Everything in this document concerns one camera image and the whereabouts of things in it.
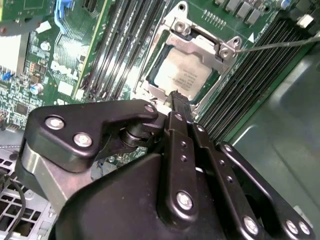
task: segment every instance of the ram slot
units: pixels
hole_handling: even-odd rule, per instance
[[[258,46],[306,39],[287,20],[277,19]],[[272,83],[299,53],[300,47],[274,48],[248,54],[199,122],[213,141],[223,140],[243,116],[263,98]]]
[[[102,93],[103,100],[110,100],[111,94],[113,92],[114,84],[117,79],[119,79],[119,75],[122,75],[124,72],[124,66],[125,66],[125,60],[126,57],[130,54],[132,51],[132,45],[135,41],[135,34],[140,28],[141,25],[141,16],[144,16],[146,13],[146,10],[148,9],[149,4],[142,5],[142,2],[139,3],[137,6],[138,9],[136,9],[134,12],[132,12],[132,20],[130,22],[130,28],[128,29],[128,36],[126,37],[125,44],[123,45],[122,52],[120,53],[120,56],[116,58],[116,62],[114,64],[114,67],[112,68],[111,73],[106,77],[105,82],[107,83],[104,91]]]
[[[118,27],[125,16],[126,8],[128,6],[127,0],[117,1],[115,5],[115,10],[112,14],[111,20],[108,22],[106,27],[106,34],[102,40],[101,49],[99,49],[99,54],[95,60],[94,66],[89,77],[89,92],[91,95],[96,95],[99,86],[100,76],[102,74],[102,66],[105,64],[107,57],[109,56],[110,49],[115,44],[115,39],[118,35]]]
[[[126,63],[125,69],[122,72],[122,75],[120,76],[116,87],[114,88],[114,91],[112,91],[112,96],[110,97],[110,100],[117,100],[120,97],[120,94],[125,86],[125,83],[127,81],[127,77],[131,70],[133,69],[140,53],[142,50],[142,47],[144,45],[144,42],[147,40],[148,36],[150,35],[150,31],[152,29],[152,26],[154,24],[154,20],[156,19],[158,13],[160,10],[164,7],[161,4],[162,0],[154,0],[151,4],[146,4],[145,9],[146,13],[142,14],[138,20],[139,23],[143,23],[140,26],[138,26],[138,29],[136,32],[138,32],[138,36],[135,38],[134,41],[132,41],[132,51],[130,52],[129,61]]]
[[[125,47],[126,39],[129,36],[133,19],[137,14],[138,9],[142,4],[140,1],[129,1],[129,6],[126,9],[123,20],[121,21],[121,26],[118,30],[118,35],[114,39],[114,45],[110,49],[106,61],[102,66],[102,72],[99,76],[99,85],[96,93],[96,98],[104,99],[106,96],[106,86],[108,86],[109,75],[112,73],[115,64],[117,63],[119,56],[123,48]]]

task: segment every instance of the robotic arm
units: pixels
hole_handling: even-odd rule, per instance
[[[50,240],[315,239],[308,223],[226,142],[214,146],[172,92],[164,115],[144,100],[35,109],[19,180],[59,217]],[[92,181],[94,161],[147,147]]]

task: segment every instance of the blue connector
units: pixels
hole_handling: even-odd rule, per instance
[[[65,8],[71,8],[72,0],[57,0],[55,3],[54,9],[54,22],[60,28],[62,34],[66,34],[67,30],[60,22],[60,19],[63,19],[65,16]]]
[[[2,80],[3,81],[9,80],[10,77],[11,77],[11,72],[7,72],[2,76]]]

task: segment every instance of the heatsink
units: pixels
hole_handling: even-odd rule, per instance
[[[24,72],[29,33],[0,36],[0,69],[20,75]]]

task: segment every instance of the motherboard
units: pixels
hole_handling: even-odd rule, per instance
[[[3,128],[24,129],[41,106],[133,98],[160,106],[178,91],[213,141],[228,140],[311,44],[235,51],[304,40],[319,26],[308,0],[41,3],[0,9]],[[39,16],[34,30],[21,30]]]

